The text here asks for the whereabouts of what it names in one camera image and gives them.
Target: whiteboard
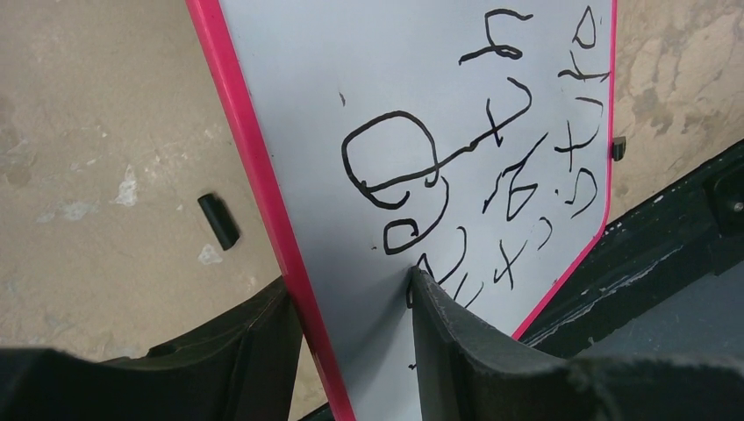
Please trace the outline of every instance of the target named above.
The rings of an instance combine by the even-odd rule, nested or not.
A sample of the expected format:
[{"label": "whiteboard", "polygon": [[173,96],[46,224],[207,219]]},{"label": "whiteboard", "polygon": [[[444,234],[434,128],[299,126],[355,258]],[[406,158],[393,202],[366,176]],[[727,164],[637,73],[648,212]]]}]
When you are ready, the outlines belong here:
[{"label": "whiteboard", "polygon": [[407,269],[518,337],[604,229],[614,4],[214,1],[192,16],[334,413],[420,418]]}]

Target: black plastic piece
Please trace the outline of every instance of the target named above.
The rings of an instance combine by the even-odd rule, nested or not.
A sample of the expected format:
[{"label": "black plastic piece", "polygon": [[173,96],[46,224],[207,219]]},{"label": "black plastic piece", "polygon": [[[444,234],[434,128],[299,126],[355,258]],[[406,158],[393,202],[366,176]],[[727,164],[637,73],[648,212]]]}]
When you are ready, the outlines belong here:
[{"label": "black plastic piece", "polygon": [[322,406],[316,408],[313,412],[305,415],[300,421],[334,421],[331,407],[328,403],[324,403]]},{"label": "black plastic piece", "polygon": [[730,356],[562,360],[513,340],[411,270],[422,417],[431,420],[744,419]]},{"label": "black plastic piece", "polygon": [[626,156],[626,137],[619,136],[612,139],[612,160],[617,162]]},{"label": "black plastic piece", "polygon": [[214,193],[199,197],[198,202],[222,249],[230,249],[240,238],[240,231],[233,220],[233,216],[230,215],[230,211],[225,206],[225,202]]},{"label": "black plastic piece", "polygon": [[744,260],[744,234],[721,237],[705,185],[744,159],[744,140],[607,225],[520,339],[568,358],[710,273]]},{"label": "black plastic piece", "polygon": [[724,235],[744,232],[744,158],[706,183],[711,210]]},{"label": "black plastic piece", "polygon": [[0,419],[287,419],[302,341],[278,279],[146,357],[0,350]]}]

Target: peeling paint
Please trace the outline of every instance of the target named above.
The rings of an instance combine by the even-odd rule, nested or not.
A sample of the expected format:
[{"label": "peeling paint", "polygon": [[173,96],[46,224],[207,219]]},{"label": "peeling paint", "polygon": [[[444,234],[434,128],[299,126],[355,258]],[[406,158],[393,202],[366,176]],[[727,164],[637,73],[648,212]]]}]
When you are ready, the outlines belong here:
[{"label": "peeling paint", "polygon": [[51,221],[52,219],[54,219],[54,212],[48,212],[48,213],[39,215],[39,217],[36,218],[36,222],[38,224],[46,224],[47,222]]},{"label": "peeling paint", "polygon": [[118,196],[114,203],[132,207],[137,203],[137,179],[134,177],[132,165],[126,166],[124,180],[118,185]]},{"label": "peeling paint", "polygon": [[548,338],[548,337],[552,336],[554,333],[558,332],[558,329],[560,329],[564,325],[567,325],[569,323],[573,323],[573,322],[577,321],[579,318],[581,318],[584,315],[586,315],[587,313],[589,313],[591,311],[591,309],[593,309],[594,306],[597,303],[599,303],[600,301],[604,300],[608,296],[611,296],[612,294],[618,292],[619,289],[623,289],[623,288],[625,288],[627,286],[632,285],[634,282],[637,282],[639,279],[643,279],[644,277],[646,277],[646,275],[650,274],[651,271],[654,270],[654,268],[656,268],[656,266],[659,263],[665,261],[666,259],[669,258],[669,256],[671,256],[674,253],[679,252],[680,250],[682,250],[682,247],[681,246],[678,247],[678,248],[676,248],[676,249],[674,249],[674,250],[672,250],[671,252],[665,254],[659,260],[657,260],[654,263],[652,263],[651,265],[649,265],[647,268],[645,268],[640,273],[638,273],[636,275],[632,275],[632,276],[623,276],[617,282],[613,283],[609,287],[599,289],[602,292],[602,296],[600,296],[596,301],[593,301],[593,302],[585,305],[581,309],[575,311],[574,314],[572,314],[571,316],[569,316],[565,320],[563,320],[560,323],[556,324],[555,326],[551,327],[547,331],[544,331],[540,336],[538,336],[537,338],[535,338],[535,340],[531,341],[528,345],[529,346],[538,345],[540,342],[542,342],[543,340],[545,340],[545,338]]},{"label": "peeling paint", "polygon": [[60,205],[59,210],[62,214],[61,216],[66,220],[79,221],[89,213],[98,212],[98,205],[85,202],[63,203]]},{"label": "peeling paint", "polygon": [[213,245],[207,244],[202,248],[202,252],[198,257],[199,261],[203,265],[211,265],[213,263],[222,263],[222,257],[217,253],[217,250]]}]

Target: scribbled drawing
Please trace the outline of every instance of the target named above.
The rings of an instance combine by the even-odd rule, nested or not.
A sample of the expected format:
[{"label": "scribbled drawing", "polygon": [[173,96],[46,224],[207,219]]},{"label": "scribbled drawing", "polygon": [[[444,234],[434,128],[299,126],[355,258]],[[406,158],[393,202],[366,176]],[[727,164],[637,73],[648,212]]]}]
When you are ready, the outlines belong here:
[{"label": "scribbled drawing", "polygon": [[485,287],[485,285],[485,282],[481,281],[481,288],[478,289],[478,292],[476,292],[476,294],[472,298],[470,298],[470,301],[468,301],[463,307],[465,307],[466,309],[470,307],[470,305],[476,301],[476,298],[481,295],[481,293],[483,292],[483,287]]},{"label": "scribbled drawing", "polygon": [[510,260],[506,256],[506,251],[504,250],[504,241],[499,240],[498,241],[498,249],[501,251],[501,257],[504,258],[504,270],[501,271],[501,275],[498,273],[498,269],[495,269],[493,271],[493,283],[497,283],[501,281],[501,278],[504,277],[504,275],[509,275],[509,289],[514,290],[514,274],[512,273],[512,266],[514,265],[514,262],[517,261],[519,256],[522,254],[522,252],[525,251],[525,247],[527,246],[527,241],[525,240],[525,244],[522,245],[522,248],[519,249],[517,254],[514,255],[514,257]]},{"label": "scribbled drawing", "polygon": [[[450,186],[449,186],[449,182],[445,179],[445,177],[440,176],[440,171],[448,163],[454,161],[454,159],[457,158],[458,156],[461,156],[464,153],[474,152],[478,148],[478,146],[485,139],[488,139],[491,135],[495,135],[498,138],[499,130],[504,129],[508,124],[512,123],[517,118],[523,116],[525,113],[527,113],[527,111],[529,111],[530,107],[532,106],[532,101],[533,101],[532,93],[530,92],[529,88],[527,88],[526,85],[520,83],[519,81],[511,77],[508,77],[507,81],[526,94],[527,104],[523,108],[517,110],[515,113],[510,115],[508,118],[500,122],[498,125],[495,125],[493,123],[493,118],[490,115],[490,120],[489,120],[490,129],[489,130],[481,133],[480,135],[472,139],[469,143],[467,143],[465,146],[462,146],[459,149],[455,150],[450,155],[448,155],[447,158],[445,158],[442,161],[439,161],[438,159],[436,142],[431,132],[429,132],[429,130],[426,128],[426,125],[424,125],[424,123],[420,119],[413,116],[410,112],[407,112],[407,111],[392,111],[392,112],[382,114],[381,116],[373,118],[369,120],[367,123],[365,123],[364,125],[361,125],[357,129],[353,130],[351,133],[349,133],[344,138],[343,142],[341,143],[341,157],[342,157],[344,169],[346,170],[349,181],[351,181],[351,183],[359,190],[359,192],[364,197],[366,197],[377,208],[384,209],[387,211],[395,211],[395,210],[400,210],[401,208],[404,207],[404,205],[408,202],[409,198],[411,197],[410,190],[406,190],[403,196],[401,196],[397,200],[392,200],[392,201],[383,200],[377,197],[378,193],[382,192],[383,190],[394,187],[400,183],[412,182],[417,179],[424,178],[424,187],[426,189],[431,189],[434,186],[436,186],[439,180],[441,180],[445,186],[445,199],[444,199],[444,204],[442,205],[442,208],[441,208],[441,212],[439,216],[431,224],[429,224],[425,229],[421,229],[421,227],[419,226],[419,222],[415,218],[397,218],[395,220],[390,221],[386,226],[384,226],[383,228],[383,249],[386,254],[398,254],[415,246],[420,241],[422,241],[424,238],[426,238],[426,236],[428,236],[434,230],[434,228],[436,228],[436,226],[441,222],[441,220],[444,218],[445,212],[447,211],[447,207],[449,205]],[[426,139],[427,145],[428,145],[427,153],[431,155],[431,165],[426,168],[421,168],[418,171],[413,171],[407,174],[391,177],[389,180],[370,186],[366,180],[360,179],[360,177],[355,173],[354,166],[352,165],[352,162],[349,157],[349,147],[353,144],[353,142],[356,139],[360,137],[360,135],[372,129],[373,127],[376,127],[385,122],[390,122],[394,119],[399,119],[399,118],[402,118],[404,121],[413,123],[416,127],[418,127],[420,132],[424,135],[424,138]],[[397,245],[391,244],[390,233],[392,231],[397,231],[405,227],[410,230],[410,236],[413,237],[413,239],[409,241],[405,241],[402,244],[397,244]]]},{"label": "scribbled drawing", "polygon": [[[577,101],[585,102],[585,103],[592,103],[598,107],[600,107],[600,113],[599,116],[603,117],[605,115],[605,105],[594,98],[587,98],[584,96],[577,96],[575,98]],[[574,144],[573,135],[571,133],[571,123],[566,120],[566,129],[569,135],[569,146],[568,147],[562,147],[562,146],[555,146],[554,150],[557,153],[568,153],[569,154],[569,172],[573,172],[574,170],[574,151],[577,149],[584,149],[585,147],[589,146],[592,141],[597,137],[599,134],[599,129],[602,127],[602,124],[597,124],[597,129],[594,131],[594,133],[584,142]]]},{"label": "scribbled drawing", "polygon": [[548,242],[548,241],[550,240],[550,236],[552,236],[552,235],[553,235],[553,224],[552,224],[552,223],[550,222],[550,220],[549,220],[548,218],[545,218],[545,217],[540,217],[540,221],[542,221],[542,222],[544,222],[544,223],[546,223],[546,224],[547,224],[547,228],[549,228],[549,229],[550,229],[550,232],[549,232],[549,233],[547,234],[547,237],[545,237],[545,240],[543,240],[543,241],[542,241],[542,243],[540,243],[540,245],[539,245],[539,246],[537,247],[538,251],[539,251],[539,250],[540,250],[540,249],[541,249],[541,248],[542,248],[542,247],[543,247],[544,245],[546,245],[546,244],[547,244],[547,242]]},{"label": "scribbled drawing", "polygon": [[[422,270],[425,270],[439,285],[443,285],[444,282],[446,282],[452,275],[454,275],[455,272],[457,272],[457,269],[460,268],[462,263],[465,261],[465,255],[468,254],[468,231],[465,230],[464,226],[458,226],[456,228],[456,231],[462,233],[462,254],[460,255],[460,258],[457,260],[457,262],[452,266],[449,271],[441,277],[441,279],[437,279],[437,276],[434,274],[434,271],[432,269],[431,263],[429,263],[429,256],[426,254],[426,252],[422,253],[421,256],[418,258],[418,261],[416,262],[416,267]],[[408,285],[408,288],[406,290],[406,296],[407,298],[407,307],[411,308],[411,302],[410,302],[410,295],[411,295],[411,285]]]},{"label": "scribbled drawing", "polygon": [[567,69],[561,70],[560,72],[558,72],[558,77],[569,76],[578,81],[588,81],[591,79],[599,79],[600,82],[604,82],[607,80],[608,77],[610,77],[610,72],[584,73],[576,64],[576,57],[574,57],[574,52],[569,51],[569,54],[571,54],[571,63],[574,65],[574,68],[573,69],[567,68]]},{"label": "scribbled drawing", "polygon": [[[589,17],[589,23],[591,24],[591,41],[589,42],[583,39],[579,33],[586,28],[587,17]],[[574,38],[571,42],[576,42],[584,50],[591,50],[597,44],[597,25],[594,22],[594,13],[592,13],[590,6],[586,6],[586,9],[583,11],[582,18],[579,20],[579,25],[576,26],[576,32],[574,32]]]},{"label": "scribbled drawing", "polygon": [[[525,28],[530,28],[536,21],[536,19],[533,19],[534,15],[532,13],[523,14],[503,8],[496,8],[484,13],[483,23],[487,45],[459,57],[455,56],[453,60],[459,59],[457,61],[459,67],[478,62],[476,59],[487,57],[490,54],[495,54],[499,58],[515,63],[523,63],[525,60],[529,60],[531,56],[525,57],[525,53],[518,46],[502,42],[499,39],[501,37],[498,35],[498,30],[500,25],[512,25],[512,23],[520,27],[523,25]],[[583,13],[577,22],[575,30],[573,27],[567,28],[570,32],[565,33],[561,41],[567,46],[571,64],[567,66],[565,63],[555,63],[545,70],[550,77],[557,74],[556,83],[560,83],[562,87],[571,87],[572,89],[590,87],[592,83],[602,83],[611,75],[610,71],[597,71],[596,69],[589,71],[584,66],[586,60],[588,60],[586,54],[591,54],[590,50],[594,50],[598,42],[594,10],[588,5],[583,9]],[[560,116],[559,121],[561,123],[553,122],[550,125],[551,128],[560,128],[562,127],[562,120],[565,119],[566,140],[563,140],[562,129],[541,130],[536,132],[537,136],[531,134],[534,137],[527,140],[532,143],[529,146],[518,142],[519,139],[515,139],[516,137],[512,137],[511,134],[504,136],[505,129],[517,121],[519,123],[515,125],[518,129],[521,125],[541,124],[539,119],[533,118],[533,121],[530,121],[533,92],[525,83],[528,80],[526,77],[520,76],[519,79],[521,81],[516,77],[505,77],[508,82],[508,89],[516,89],[516,92],[519,93],[518,96],[501,95],[504,92],[499,92],[498,96],[484,95],[485,98],[476,99],[476,101],[485,102],[486,119],[483,122],[487,125],[475,137],[446,139],[445,145],[451,147],[447,149],[447,153],[440,153],[440,150],[445,150],[445,147],[441,149],[438,147],[438,140],[441,140],[440,135],[431,132],[424,123],[426,118],[419,118],[423,116],[417,117],[414,115],[414,113],[417,113],[414,110],[390,111],[374,117],[352,130],[341,142],[341,158],[349,181],[373,206],[384,211],[385,218],[383,220],[385,223],[382,227],[382,236],[385,254],[395,255],[406,251],[409,251],[409,253],[411,251],[415,252],[414,256],[418,256],[415,266],[425,270],[443,288],[446,286],[447,292],[453,299],[465,308],[476,303],[479,297],[488,296],[483,292],[492,285],[501,282],[504,278],[509,280],[509,291],[513,291],[515,288],[519,289],[519,282],[526,282],[519,277],[526,265],[517,265],[518,260],[522,259],[530,262],[530,259],[534,259],[536,256],[539,258],[541,253],[553,253],[555,247],[546,247],[546,245],[550,241],[555,242],[565,239],[562,236],[566,235],[566,226],[562,226],[562,224],[565,225],[570,220],[580,217],[596,201],[599,193],[597,180],[590,169],[591,161],[587,163],[586,156],[589,153],[596,153],[597,149],[592,145],[595,145],[596,139],[601,139],[599,133],[605,127],[603,120],[605,118],[605,103],[603,98],[592,97],[592,94],[586,92],[582,95],[574,94],[565,98],[568,101],[575,101],[572,103],[573,105],[580,103],[589,107],[581,109],[584,116],[588,115],[585,113],[586,110],[594,111],[595,114],[592,114],[592,116],[598,114],[596,125],[591,121],[587,123],[586,119],[577,121],[568,115],[570,110],[581,107],[567,107],[569,111],[561,111],[564,113]],[[544,92],[536,92],[536,97],[540,98],[539,94],[544,95]],[[514,97],[523,99],[521,102],[515,102]],[[416,163],[412,163],[408,167],[390,170],[397,171],[395,174],[385,174],[385,171],[388,170],[385,168],[373,171],[374,176],[364,174],[365,166],[358,165],[358,162],[359,160],[363,161],[365,156],[363,153],[354,151],[355,145],[358,145],[357,142],[379,141],[381,135],[375,135],[375,130],[386,133],[384,136],[395,137],[397,136],[397,129],[393,128],[395,125],[404,125],[406,130],[412,127],[412,130],[417,133],[414,135],[418,136],[415,139],[415,146],[413,146],[415,152],[412,153],[412,161]],[[540,146],[543,146],[544,143],[550,144],[551,141],[553,141],[551,146],[545,146],[547,151],[543,149],[538,151]],[[473,261],[474,257],[469,257],[468,252],[469,231],[466,226],[469,226],[469,221],[460,220],[458,216],[451,217],[447,214],[451,207],[457,209],[457,205],[462,205],[462,203],[457,203],[456,206],[452,206],[456,200],[461,200],[455,199],[456,197],[462,197],[462,195],[458,196],[458,193],[470,186],[462,185],[461,179],[454,176],[455,172],[448,171],[453,162],[470,153],[493,154],[494,162],[496,162],[495,151],[500,151],[499,154],[506,156],[515,156],[516,158],[521,156],[521,158],[510,165],[504,165],[503,161],[498,161],[500,162],[498,165],[504,165],[504,167],[493,168],[493,172],[488,173],[490,174],[489,177],[496,174],[492,181],[493,190],[486,190],[485,194],[479,190],[474,195],[473,203],[467,203],[467,205],[475,207],[474,213],[479,218],[487,218],[490,225],[496,224],[498,227],[503,227],[508,224],[518,229],[523,226],[522,224],[526,226],[532,224],[532,226],[539,226],[540,231],[536,234],[538,235],[536,240],[529,239],[529,241],[524,238],[513,239],[512,236],[501,239],[501,235],[495,233],[495,238],[489,239],[491,241],[489,244],[494,249],[496,243],[498,244],[496,259],[493,262]],[[546,160],[550,160],[550,165],[554,165],[553,162],[566,157],[569,160],[568,171],[561,167],[560,171],[554,171],[547,175],[544,170],[539,169],[540,166],[545,165]],[[575,164],[579,168],[576,173],[573,172]],[[491,181],[490,179],[481,179],[479,182],[490,183]],[[565,200],[566,197],[562,197],[556,186],[566,186],[565,188],[562,187],[561,193],[567,195],[571,184],[574,186],[573,196],[569,200]],[[589,192],[590,186],[594,189],[593,193]],[[415,207],[407,206],[409,202],[414,202],[411,200],[413,197],[414,200],[417,200],[416,203],[419,203],[419,205],[422,203],[420,195],[423,195],[425,199],[423,203],[436,203],[430,209],[432,215],[427,214],[426,218],[412,215],[413,211],[408,210],[409,207]],[[544,216],[531,213],[535,210],[535,203],[540,201],[543,201],[541,205],[553,203],[553,208],[568,206],[569,211],[556,214],[543,213]],[[500,209],[502,208],[500,206],[488,212],[495,202],[505,207],[505,214],[501,213]],[[450,231],[457,231],[460,234],[449,234]],[[445,263],[444,267],[441,266],[443,263],[437,257],[434,257],[437,256],[436,253],[439,253],[437,248],[429,248],[429,244],[424,242],[433,232],[437,232],[437,241],[447,239],[451,242],[452,247],[457,247],[454,250],[448,248],[447,253],[449,254],[447,257],[450,261]],[[473,234],[480,235],[479,232],[471,231],[471,235]],[[526,252],[528,242],[535,244],[536,247],[531,246]],[[477,250],[472,251],[471,254],[477,256]],[[481,279],[483,274],[478,272],[479,269],[487,271],[485,280]],[[492,282],[487,282],[492,269]],[[546,276],[549,276],[549,278],[530,279],[529,281],[543,282],[546,285],[550,282],[555,283],[555,274]],[[406,290],[405,299],[406,305],[411,308],[410,285]],[[409,364],[408,368],[414,370],[416,364]]]},{"label": "scribbled drawing", "polygon": [[519,19],[522,22],[525,22],[533,18],[533,15],[531,14],[520,15],[516,11],[510,11],[509,9],[495,9],[493,11],[487,12],[485,14],[484,20],[485,20],[485,26],[486,26],[486,39],[488,40],[489,45],[477,51],[474,51],[473,53],[464,54],[458,61],[459,64],[462,64],[465,61],[476,59],[486,53],[495,53],[499,55],[500,57],[505,57],[507,59],[512,59],[512,60],[519,60],[520,58],[522,58],[522,52],[515,46],[510,46],[506,44],[496,44],[496,42],[493,40],[493,37],[491,36],[491,33],[490,33],[489,19],[495,18],[497,16],[508,16],[508,17]]},{"label": "scribbled drawing", "polygon": [[[583,36],[581,35],[581,32],[585,32],[585,28],[587,28],[587,25],[591,25],[591,42],[583,39]],[[581,19],[579,19],[579,23],[576,26],[576,31],[574,32],[574,37],[571,40],[571,43],[575,42],[583,50],[591,50],[597,44],[597,25],[595,24],[594,13],[591,11],[590,6],[586,6],[582,17]],[[592,79],[599,79],[600,82],[604,82],[607,80],[607,78],[610,77],[610,72],[584,73],[576,64],[576,57],[574,56],[574,52],[569,51],[569,54],[571,55],[571,64],[574,66],[574,68],[566,68],[561,70],[560,72],[558,72],[558,77],[568,76],[578,81],[584,82]]]},{"label": "scribbled drawing", "polygon": [[[441,219],[444,217],[445,211],[447,211],[447,206],[449,205],[449,182],[447,182],[447,179],[444,177],[441,177],[441,180],[442,182],[444,182],[445,185],[445,202],[442,206],[439,216],[423,232],[419,232],[419,224],[413,218],[396,219],[389,222],[383,229],[383,249],[385,250],[385,254],[398,254],[404,252],[405,250],[408,250],[409,248],[419,243],[422,239],[426,238],[426,236],[429,235],[441,222]],[[411,228],[411,237],[413,237],[413,239],[403,243],[400,246],[390,246],[390,230],[405,226]]]},{"label": "scribbled drawing", "polygon": [[591,196],[591,200],[589,200],[588,203],[586,203],[584,206],[582,206],[581,209],[577,210],[573,215],[571,215],[571,219],[581,215],[584,211],[586,211],[592,203],[594,203],[594,200],[597,198],[597,193],[599,192],[599,188],[597,187],[597,179],[594,178],[594,174],[589,171],[587,168],[581,168],[579,169],[579,172],[576,174],[576,183],[574,184],[574,196],[565,202],[565,204],[573,205],[576,201],[576,194],[579,190],[579,179],[581,179],[582,174],[588,176],[591,180],[591,184],[594,187],[594,193]]},{"label": "scribbled drawing", "polygon": [[[371,129],[372,127],[375,127],[376,125],[379,125],[385,121],[389,121],[393,118],[404,118],[415,124],[420,131],[425,135],[426,139],[429,142],[429,145],[431,147],[431,155],[432,155],[432,166],[429,168],[421,169],[417,172],[410,173],[407,175],[400,175],[399,177],[394,177],[391,180],[388,180],[387,182],[383,182],[380,184],[377,184],[375,186],[368,186],[367,182],[364,180],[359,180],[354,173],[351,162],[349,161],[348,156],[348,147],[349,144],[359,137],[362,133],[366,132],[367,130]],[[346,170],[347,176],[349,177],[349,180],[351,183],[359,190],[359,192],[366,197],[374,206],[386,209],[386,210],[395,210],[402,207],[411,196],[410,191],[406,191],[404,196],[401,197],[400,200],[397,202],[384,202],[383,200],[379,200],[375,197],[375,193],[384,189],[387,189],[388,187],[394,186],[396,184],[399,184],[400,182],[407,182],[410,180],[414,180],[423,176],[427,176],[431,173],[434,173],[434,178],[432,180],[425,180],[424,185],[427,188],[433,187],[437,181],[439,180],[439,174],[440,174],[440,164],[437,162],[437,147],[434,143],[434,137],[429,132],[429,129],[426,128],[424,123],[413,116],[410,112],[407,111],[392,111],[385,114],[382,114],[382,116],[378,116],[375,118],[372,118],[367,123],[359,126],[358,128],[354,129],[351,133],[346,136],[344,141],[341,143],[341,157],[344,162],[344,169]]]}]

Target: concrete wall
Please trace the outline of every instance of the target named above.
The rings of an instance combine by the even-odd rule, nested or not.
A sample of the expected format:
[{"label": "concrete wall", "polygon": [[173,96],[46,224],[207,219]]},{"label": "concrete wall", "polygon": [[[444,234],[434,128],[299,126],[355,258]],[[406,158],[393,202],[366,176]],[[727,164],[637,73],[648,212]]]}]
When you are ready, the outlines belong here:
[{"label": "concrete wall", "polygon": [[741,0],[619,0],[612,216],[744,139]]}]

